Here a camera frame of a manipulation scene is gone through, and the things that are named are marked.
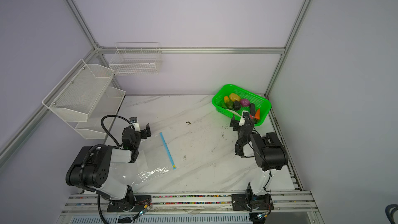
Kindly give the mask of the clear zip bag blue zipper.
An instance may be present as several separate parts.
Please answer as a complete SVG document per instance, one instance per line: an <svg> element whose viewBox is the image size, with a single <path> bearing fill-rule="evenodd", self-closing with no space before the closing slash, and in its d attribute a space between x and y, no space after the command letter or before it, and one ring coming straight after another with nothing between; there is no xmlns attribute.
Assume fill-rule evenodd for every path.
<svg viewBox="0 0 398 224"><path fill-rule="evenodd" d="M135 162L134 186L176 170L176 165L162 132L142 141L139 153Z"/></svg>

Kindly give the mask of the purple onion toy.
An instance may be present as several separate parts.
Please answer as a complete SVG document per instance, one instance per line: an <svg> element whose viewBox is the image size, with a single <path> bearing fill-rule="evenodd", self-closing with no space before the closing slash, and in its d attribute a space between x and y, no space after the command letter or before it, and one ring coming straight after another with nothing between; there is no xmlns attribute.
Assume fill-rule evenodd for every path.
<svg viewBox="0 0 398 224"><path fill-rule="evenodd" d="M249 107L250 106L250 101L248 99L241 99L240 104L242 107Z"/></svg>

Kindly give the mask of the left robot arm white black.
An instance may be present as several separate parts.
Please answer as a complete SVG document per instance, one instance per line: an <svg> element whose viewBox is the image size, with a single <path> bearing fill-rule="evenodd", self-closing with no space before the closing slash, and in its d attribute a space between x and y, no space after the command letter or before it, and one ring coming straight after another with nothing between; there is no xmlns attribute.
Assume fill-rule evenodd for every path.
<svg viewBox="0 0 398 224"><path fill-rule="evenodd" d="M105 126L108 118L122 119L128 126L122 131L121 142ZM132 187L113 178L112 164L135 163L142 140L151 137L150 124L141 129L136 117L126 119L119 115L106 115L100 121L102 129L115 142L115 146L97 144L84 146L66 173L66 183L97 194L108 201L135 203Z"/></svg>

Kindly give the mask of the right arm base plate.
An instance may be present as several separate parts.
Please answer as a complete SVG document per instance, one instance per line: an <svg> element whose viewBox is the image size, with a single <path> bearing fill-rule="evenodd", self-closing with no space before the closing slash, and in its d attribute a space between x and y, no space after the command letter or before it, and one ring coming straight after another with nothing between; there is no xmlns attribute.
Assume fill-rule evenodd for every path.
<svg viewBox="0 0 398 224"><path fill-rule="evenodd" d="M233 194L232 207L234 211L272 211L274 210L273 200L270 194L262 196L252 195L247 196L245 194Z"/></svg>

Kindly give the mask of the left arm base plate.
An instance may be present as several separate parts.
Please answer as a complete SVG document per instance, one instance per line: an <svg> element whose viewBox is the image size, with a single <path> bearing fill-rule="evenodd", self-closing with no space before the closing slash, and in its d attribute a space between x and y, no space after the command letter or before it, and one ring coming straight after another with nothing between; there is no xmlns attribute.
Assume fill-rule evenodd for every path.
<svg viewBox="0 0 398 224"><path fill-rule="evenodd" d="M133 212L138 213L142 211L145 205L150 205L152 196L150 195L138 195L134 196L132 201L123 200L110 200L107 212L108 213L119 213L119 212Z"/></svg>

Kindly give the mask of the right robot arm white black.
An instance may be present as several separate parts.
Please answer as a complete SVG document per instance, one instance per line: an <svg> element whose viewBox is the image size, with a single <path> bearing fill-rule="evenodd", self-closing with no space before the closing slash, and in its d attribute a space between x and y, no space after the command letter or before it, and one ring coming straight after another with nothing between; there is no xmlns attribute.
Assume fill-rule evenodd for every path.
<svg viewBox="0 0 398 224"><path fill-rule="evenodd" d="M252 201L254 197L270 195L273 177L289 162L284 145L275 132L261 135L255 129L254 117L247 111L243 112L240 120L232 117L230 127L237 132L235 154L241 158L253 158L261 170L261 177L248 183L247 199Z"/></svg>

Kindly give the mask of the black round avocado toy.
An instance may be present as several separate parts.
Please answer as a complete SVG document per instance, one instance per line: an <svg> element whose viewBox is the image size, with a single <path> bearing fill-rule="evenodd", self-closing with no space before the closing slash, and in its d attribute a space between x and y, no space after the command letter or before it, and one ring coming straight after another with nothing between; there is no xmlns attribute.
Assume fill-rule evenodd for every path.
<svg viewBox="0 0 398 224"><path fill-rule="evenodd" d="M240 101L234 101L234 102L233 102L233 109L234 109L235 111L239 111L239 110L241 109Z"/></svg>

